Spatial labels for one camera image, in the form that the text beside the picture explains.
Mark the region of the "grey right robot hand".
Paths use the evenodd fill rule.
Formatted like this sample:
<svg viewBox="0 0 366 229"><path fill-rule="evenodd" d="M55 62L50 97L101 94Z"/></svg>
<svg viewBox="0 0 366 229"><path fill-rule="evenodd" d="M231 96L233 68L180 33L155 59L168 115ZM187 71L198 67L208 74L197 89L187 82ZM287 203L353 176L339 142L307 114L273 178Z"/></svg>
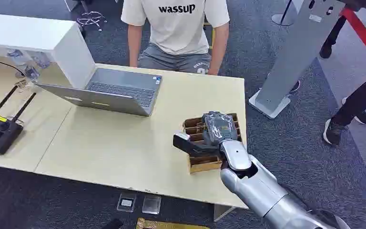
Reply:
<svg viewBox="0 0 366 229"><path fill-rule="evenodd" d="M225 140L238 140L232 115L209 111L203 114L202 122L205 124L202 135L206 145L217 146Z"/></svg>

